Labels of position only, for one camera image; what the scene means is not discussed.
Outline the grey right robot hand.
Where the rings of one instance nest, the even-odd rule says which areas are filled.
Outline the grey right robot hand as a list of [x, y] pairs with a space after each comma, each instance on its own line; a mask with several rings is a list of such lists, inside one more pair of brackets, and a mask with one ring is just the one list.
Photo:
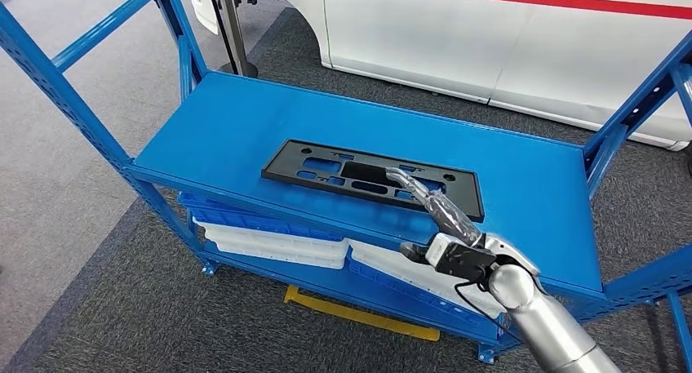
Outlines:
[[423, 204], [441, 232], [458, 238], [467, 246], [481, 245], [483, 233], [441, 190], [429, 189], [400, 168], [386, 167], [385, 175]]

